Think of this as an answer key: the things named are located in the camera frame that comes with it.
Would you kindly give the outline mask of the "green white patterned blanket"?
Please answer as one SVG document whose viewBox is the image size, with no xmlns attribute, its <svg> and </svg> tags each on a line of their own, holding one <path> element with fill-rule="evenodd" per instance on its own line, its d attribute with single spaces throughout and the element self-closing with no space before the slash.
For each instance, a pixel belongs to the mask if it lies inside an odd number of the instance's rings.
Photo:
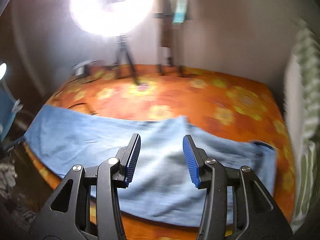
<svg viewBox="0 0 320 240">
<path fill-rule="evenodd" d="M 284 73 L 285 124 L 296 176 L 294 232 L 319 204 L 319 36 L 304 20 L 298 27 Z"/>
</svg>

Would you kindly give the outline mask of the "tall silver tripod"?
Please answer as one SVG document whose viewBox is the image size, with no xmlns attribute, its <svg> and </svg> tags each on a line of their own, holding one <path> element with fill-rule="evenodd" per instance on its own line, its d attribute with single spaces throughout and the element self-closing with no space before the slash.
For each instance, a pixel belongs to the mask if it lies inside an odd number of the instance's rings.
<svg viewBox="0 0 320 240">
<path fill-rule="evenodd" d="M 157 50 L 158 58 L 162 57 L 162 49 L 170 50 L 168 57 L 168 66 L 176 67 L 179 76 L 184 76 L 184 66 L 181 64 L 183 49 L 182 49 L 182 24 L 174 25 L 172 23 L 173 13 L 170 0 L 160 0 L 160 11 L 154 13 L 154 18 L 160 20 L 160 42 Z"/>
</svg>

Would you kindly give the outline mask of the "white power strip with adapters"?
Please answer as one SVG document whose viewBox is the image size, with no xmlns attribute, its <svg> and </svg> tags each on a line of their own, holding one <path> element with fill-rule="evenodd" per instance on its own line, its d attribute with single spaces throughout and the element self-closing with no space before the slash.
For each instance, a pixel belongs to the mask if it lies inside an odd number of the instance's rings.
<svg viewBox="0 0 320 240">
<path fill-rule="evenodd" d="M 89 70 L 88 67 L 90 65 L 91 61 L 83 61 L 78 64 L 75 64 L 72 67 L 73 75 L 76 77 L 83 77 L 83 76 L 88 76 Z"/>
</svg>

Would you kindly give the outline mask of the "light blue denim pants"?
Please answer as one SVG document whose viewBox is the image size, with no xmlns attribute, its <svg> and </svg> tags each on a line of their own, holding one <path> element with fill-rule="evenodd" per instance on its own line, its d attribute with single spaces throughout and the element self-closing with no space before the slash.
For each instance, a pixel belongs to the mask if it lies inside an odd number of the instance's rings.
<svg viewBox="0 0 320 240">
<path fill-rule="evenodd" d="M 236 142 L 205 132 L 185 116 L 162 121 L 133 121 L 93 116 L 45 105 L 24 137 L 32 152 L 53 173 L 64 177 L 75 164 L 100 165 L 141 137 L 133 181 L 118 192 L 125 213 L 179 226 L 197 227 L 205 191 L 191 182 L 183 154 L 183 137 L 226 167 L 253 169 L 269 192 L 274 191 L 276 150 L 261 141 Z"/>
</svg>

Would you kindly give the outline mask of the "colourful cloth on tripod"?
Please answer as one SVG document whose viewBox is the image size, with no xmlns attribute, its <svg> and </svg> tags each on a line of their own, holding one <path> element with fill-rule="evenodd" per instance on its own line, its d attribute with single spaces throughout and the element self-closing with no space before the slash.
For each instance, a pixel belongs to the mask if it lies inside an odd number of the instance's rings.
<svg viewBox="0 0 320 240">
<path fill-rule="evenodd" d="M 187 17 L 188 0 L 170 0 L 170 4 L 173 13 L 172 23 L 182 24 Z"/>
</svg>

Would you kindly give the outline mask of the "small black tripod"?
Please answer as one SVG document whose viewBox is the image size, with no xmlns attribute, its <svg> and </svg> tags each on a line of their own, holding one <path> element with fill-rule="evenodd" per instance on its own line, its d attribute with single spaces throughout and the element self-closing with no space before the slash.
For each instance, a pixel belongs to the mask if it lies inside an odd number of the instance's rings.
<svg viewBox="0 0 320 240">
<path fill-rule="evenodd" d="M 130 77 L 133 79 L 134 83 L 136 85 L 140 85 L 138 76 L 137 76 L 137 70 L 135 67 L 135 64 L 133 63 L 131 59 L 131 53 L 127 46 L 127 35 L 119 35 L 116 37 L 116 43 L 117 43 L 117 49 L 116 49 L 116 61 L 110 65 L 111 70 L 115 71 L 115 78 L 121 79 L 121 59 L 124 58 L 126 63 L 129 65 L 129 71 L 130 71 Z"/>
</svg>

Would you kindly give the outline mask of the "orange floral bed sheet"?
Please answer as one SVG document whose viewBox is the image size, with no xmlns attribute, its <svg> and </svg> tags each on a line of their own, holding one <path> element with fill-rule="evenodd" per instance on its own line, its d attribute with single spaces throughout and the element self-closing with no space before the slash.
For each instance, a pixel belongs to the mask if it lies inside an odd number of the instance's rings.
<svg viewBox="0 0 320 240">
<path fill-rule="evenodd" d="M 129 68 L 106 70 L 93 64 L 89 76 L 71 77 L 48 100 L 56 107 L 90 115 L 127 120 L 163 120 L 185 115 L 189 121 L 218 137 L 235 141 L 261 140 L 276 149 L 274 197 L 287 219 L 295 198 L 293 153 L 280 110 L 267 85 L 219 72 L 184 68 L 178 74 L 165 67 L 138 65 L 140 86 L 129 78 Z"/>
</svg>

